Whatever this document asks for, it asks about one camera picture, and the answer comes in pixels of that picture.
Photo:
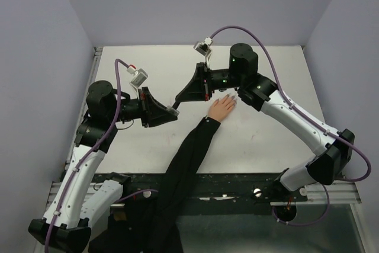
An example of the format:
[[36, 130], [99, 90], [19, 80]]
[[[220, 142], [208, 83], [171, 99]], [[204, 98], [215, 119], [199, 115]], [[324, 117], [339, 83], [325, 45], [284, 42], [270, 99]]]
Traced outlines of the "glitter nail polish bottle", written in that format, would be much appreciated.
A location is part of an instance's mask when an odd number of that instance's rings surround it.
[[167, 112], [168, 112], [169, 114], [171, 114], [171, 115], [173, 115], [173, 116], [175, 116], [175, 117], [178, 117], [178, 115], [179, 115], [179, 111], [178, 111], [177, 109], [173, 108], [173, 107], [170, 106], [170, 105], [167, 106], [166, 110], [167, 110]]

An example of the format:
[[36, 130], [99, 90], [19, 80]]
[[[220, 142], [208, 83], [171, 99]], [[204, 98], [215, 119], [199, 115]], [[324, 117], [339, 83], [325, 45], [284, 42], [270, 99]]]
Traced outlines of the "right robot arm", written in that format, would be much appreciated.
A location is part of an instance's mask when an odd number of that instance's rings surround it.
[[282, 95], [278, 84], [258, 72], [258, 54], [245, 43], [234, 44], [229, 51], [229, 67], [212, 70], [206, 62], [196, 65], [189, 83], [175, 97], [174, 106], [183, 102], [208, 101], [216, 91], [233, 88], [238, 97], [256, 111], [272, 117], [301, 139], [314, 158], [285, 169], [275, 180], [272, 193], [287, 200], [295, 190], [316, 182], [331, 185], [340, 179], [350, 161], [355, 135], [340, 131], [310, 115], [294, 101]]

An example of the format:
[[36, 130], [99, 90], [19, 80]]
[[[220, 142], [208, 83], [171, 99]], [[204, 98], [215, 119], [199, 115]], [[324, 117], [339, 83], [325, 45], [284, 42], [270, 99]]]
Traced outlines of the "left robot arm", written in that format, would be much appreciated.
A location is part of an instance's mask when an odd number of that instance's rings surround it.
[[165, 107], [146, 87], [137, 93], [137, 98], [132, 99], [108, 81], [90, 85], [88, 111], [77, 129], [69, 168], [43, 218], [32, 220], [28, 228], [46, 252], [83, 252], [98, 219], [114, 202], [123, 203], [131, 197], [129, 177], [117, 173], [112, 173], [90, 198], [86, 197], [118, 132], [115, 124], [139, 119], [148, 128], [177, 120], [178, 103]]

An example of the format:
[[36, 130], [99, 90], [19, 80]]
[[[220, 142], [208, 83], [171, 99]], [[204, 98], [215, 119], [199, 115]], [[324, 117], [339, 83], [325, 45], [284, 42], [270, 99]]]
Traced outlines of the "black sleeve forearm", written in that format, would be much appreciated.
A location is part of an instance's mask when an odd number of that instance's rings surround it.
[[220, 122], [204, 117], [187, 135], [161, 179], [157, 197], [127, 200], [125, 220], [108, 218], [108, 228], [94, 238], [89, 252], [182, 252], [176, 219], [191, 193], [196, 173]]

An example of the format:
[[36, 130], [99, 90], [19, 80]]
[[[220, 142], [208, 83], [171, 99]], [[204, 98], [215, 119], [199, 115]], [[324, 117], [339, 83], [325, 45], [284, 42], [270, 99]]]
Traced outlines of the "mannequin hand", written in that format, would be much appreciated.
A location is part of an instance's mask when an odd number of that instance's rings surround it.
[[235, 95], [226, 95], [223, 98], [216, 99], [208, 110], [207, 117], [222, 122], [235, 108], [237, 98]]

